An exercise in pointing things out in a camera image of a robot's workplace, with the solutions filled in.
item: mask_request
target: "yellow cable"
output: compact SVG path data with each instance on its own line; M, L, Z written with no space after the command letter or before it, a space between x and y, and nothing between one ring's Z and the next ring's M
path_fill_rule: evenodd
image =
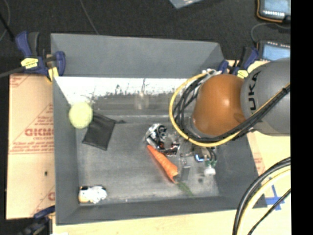
M220 141L217 141L217 142L211 142L211 143L203 143L203 142L198 142L192 138L190 138L187 134L185 134L180 128L179 126L176 124L175 122L175 119L174 119L174 116L173 116L173 105L174 105L174 101L175 101L175 98L177 97L177 95L179 94L179 92L187 85L189 84L190 82L200 78L200 77L203 77L203 76L206 76L208 73L201 73L199 75L196 75L196 76L193 76L189 79L187 79L184 83L182 83L178 88L177 90L174 92L172 98L171 98L171 101L170 101L170 105L169 105L169 117L170 117L170 121L173 125L173 127L176 129L176 131L186 140L190 141L191 143L195 144L195 145L198 145L198 146L202 146L202 147L213 147L213 146L217 146L217 145L221 145L221 144L224 144L230 140L232 140L235 136L237 136L241 131L238 131L234 134L231 134L229 135L228 137L220 140ZM284 86L283 89L285 89L288 85L290 84L290 82L288 84L286 84ZM263 109L274 97L276 97L282 90L280 90L278 93L276 93L274 96L272 96L265 104L263 104L259 109L257 109L254 114L256 114L257 112L259 112L261 109Z
M251 197L251 199L249 200L247 206L245 207L243 214L241 216L241 219L238 223L238 229L237 229L237 234L242 234L242 229L243 229L243 223L244 220L246 218L246 216L248 216L249 212L252 210L252 208L254 207L255 203L259 200L259 198L268 190L268 188L270 188L272 185L274 185L274 183L288 175L291 174L291 169L287 169L279 174L277 174L275 177L273 177L272 179L268 180L264 185L262 185L260 187L260 189Z

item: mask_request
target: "tennis ball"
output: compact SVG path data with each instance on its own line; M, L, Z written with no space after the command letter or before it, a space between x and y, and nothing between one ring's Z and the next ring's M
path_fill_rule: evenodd
M87 127L93 117L92 108L86 102L75 103L68 113L70 123L77 129Z

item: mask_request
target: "cardboard sheet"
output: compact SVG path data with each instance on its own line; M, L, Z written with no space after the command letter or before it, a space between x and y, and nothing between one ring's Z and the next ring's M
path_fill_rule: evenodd
M52 83L41 75L11 75L7 219L54 205L53 138Z

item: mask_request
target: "orange carrot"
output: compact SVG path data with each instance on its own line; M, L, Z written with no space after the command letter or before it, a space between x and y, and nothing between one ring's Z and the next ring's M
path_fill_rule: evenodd
M152 155L155 157L155 159L160 163L164 171L166 172L167 176L174 182L174 176L178 175L178 168L176 165L174 165L171 161L167 159L167 157L158 152L156 149L154 149L151 145L147 145L149 151L152 153Z

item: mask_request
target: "white toy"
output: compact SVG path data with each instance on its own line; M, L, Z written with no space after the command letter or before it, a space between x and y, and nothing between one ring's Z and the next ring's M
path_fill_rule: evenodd
M103 186L82 186L79 188L78 200L80 203L97 204L108 196Z

